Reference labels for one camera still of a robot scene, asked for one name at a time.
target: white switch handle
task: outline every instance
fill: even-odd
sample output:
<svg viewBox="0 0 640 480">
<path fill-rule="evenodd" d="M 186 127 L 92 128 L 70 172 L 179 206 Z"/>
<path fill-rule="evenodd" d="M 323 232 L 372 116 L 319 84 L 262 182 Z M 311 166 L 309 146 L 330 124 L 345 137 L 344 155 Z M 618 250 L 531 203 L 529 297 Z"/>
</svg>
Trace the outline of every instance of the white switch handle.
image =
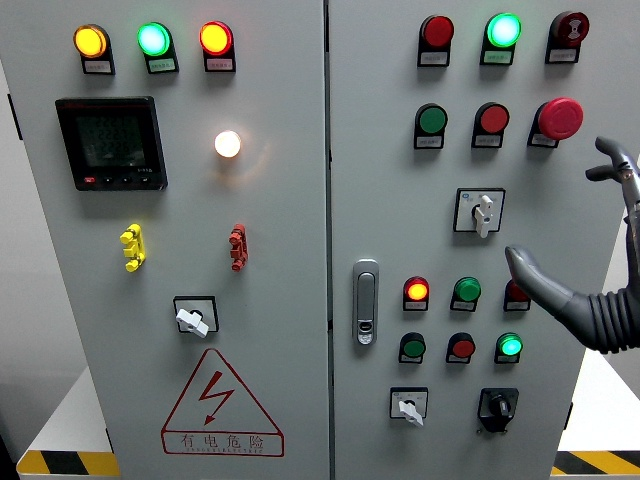
<svg viewBox="0 0 640 480">
<path fill-rule="evenodd" d="M 413 403 L 403 402 L 401 400 L 398 402 L 398 406 L 400 407 L 400 412 L 404 415 L 407 422 L 412 423 L 416 427 L 424 426 L 424 423 L 422 422 L 422 415 L 418 413 L 416 406 Z"/>
<path fill-rule="evenodd" d="M 202 321 L 202 315 L 198 313 L 189 313 L 181 308 L 176 315 L 176 322 L 178 322 L 182 328 L 186 328 L 200 338 L 206 337 L 207 333 L 209 333 L 209 325 Z"/>
<path fill-rule="evenodd" d="M 487 195 L 483 195 L 480 197 L 480 205 L 476 207 L 473 213 L 473 216 L 476 219 L 476 232 L 478 232 L 478 235 L 482 238 L 487 238 L 487 235 L 489 234 L 489 225 L 493 218 L 493 213 L 491 213 L 492 206 L 493 200 L 491 200 Z"/>
</svg>

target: red indicator light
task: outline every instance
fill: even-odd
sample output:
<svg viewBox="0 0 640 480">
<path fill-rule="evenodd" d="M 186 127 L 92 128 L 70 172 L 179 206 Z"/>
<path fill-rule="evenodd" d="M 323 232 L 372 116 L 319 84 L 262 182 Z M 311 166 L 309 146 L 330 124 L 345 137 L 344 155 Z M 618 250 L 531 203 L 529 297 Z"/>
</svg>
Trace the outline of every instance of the red indicator light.
<svg viewBox="0 0 640 480">
<path fill-rule="evenodd" d="M 470 340 L 462 340 L 453 346 L 452 351 L 458 358 L 469 358 L 476 351 L 476 346 Z"/>
<path fill-rule="evenodd" d="M 529 296 L 513 280 L 509 280 L 507 283 L 507 295 L 513 302 L 528 302 L 530 300 Z"/>
<path fill-rule="evenodd" d="M 432 47 L 444 47 L 453 38 L 453 22 L 448 17 L 434 16 L 427 20 L 422 36 Z"/>
<path fill-rule="evenodd" d="M 231 29 L 222 22 L 209 22 L 200 29 L 200 45 L 210 55 L 224 55 L 233 45 Z"/>
<path fill-rule="evenodd" d="M 404 284 L 407 301 L 424 302 L 429 296 L 429 283 L 422 277 L 413 277 Z"/>
<path fill-rule="evenodd" d="M 573 98 L 551 100 L 540 110 L 538 126 L 542 134 L 552 140 L 565 140 L 580 130 L 584 112 Z"/>
<path fill-rule="evenodd" d="M 551 34 L 563 47 L 579 46 L 589 33 L 589 19 L 582 12 L 564 12 L 551 24 Z"/>
<path fill-rule="evenodd" d="M 502 105 L 492 105 L 480 117 L 480 126 L 487 133 L 498 133 L 509 123 L 509 112 Z"/>
</svg>

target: yellow indicator light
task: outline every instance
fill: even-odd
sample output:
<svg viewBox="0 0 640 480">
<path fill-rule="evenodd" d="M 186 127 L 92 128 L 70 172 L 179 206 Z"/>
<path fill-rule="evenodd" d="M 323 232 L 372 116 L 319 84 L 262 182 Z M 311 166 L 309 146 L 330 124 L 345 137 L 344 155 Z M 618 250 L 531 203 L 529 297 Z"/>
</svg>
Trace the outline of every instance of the yellow indicator light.
<svg viewBox="0 0 640 480">
<path fill-rule="evenodd" d="M 414 283 L 407 291 L 409 298 L 415 301 L 423 300 L 427 296 L 427 293 L 427 286 L 422 283 Z"/>
<path fill-rule="evenodd" d="M 87 58 L 100 57 L 107 50 L 107 37 L 97 25 L 82 25 L 73 34 L 73 43 L 80 55 Z"/>
<path fill-rule="evenodd" d="M 200 44 L 211 55 L 224 55 L 232 43 L 231 30 L 222 22 L 209 22 L 200 29 Z"/>
<path fill-rule="evenodd" d="M 231 130 L 218 134 L 215 140 L 216 152 L 225 158 L 233 158 L 240 151 L 240 136 Z"/>
</svg>

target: digital power meter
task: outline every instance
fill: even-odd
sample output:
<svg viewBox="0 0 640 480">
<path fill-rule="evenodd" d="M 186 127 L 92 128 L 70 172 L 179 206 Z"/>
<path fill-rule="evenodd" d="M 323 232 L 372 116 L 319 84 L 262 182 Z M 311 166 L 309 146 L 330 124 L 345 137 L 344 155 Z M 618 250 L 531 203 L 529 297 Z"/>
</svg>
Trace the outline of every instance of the digital power meter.
<svg viewBox="0 0 640 480">
<path fill-rule="evenodd" d="M 163 190 L 167 175 L 152 97 L 56 100 L 78 190 Z"/>
</svg>

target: warning sign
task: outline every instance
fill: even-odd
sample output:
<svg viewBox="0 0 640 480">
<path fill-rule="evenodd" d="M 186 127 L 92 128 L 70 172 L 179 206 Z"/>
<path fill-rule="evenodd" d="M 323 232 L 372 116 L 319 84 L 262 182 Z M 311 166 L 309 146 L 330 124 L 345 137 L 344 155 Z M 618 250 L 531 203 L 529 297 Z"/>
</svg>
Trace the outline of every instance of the warning sign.
<svg viewBox="0 0 640 480">
<path fill-rule="evenodd" d="M 284 435 L 233 367 L 205 350 L 162 427 L 167 454 L 283 457 Z"/>
</svg>

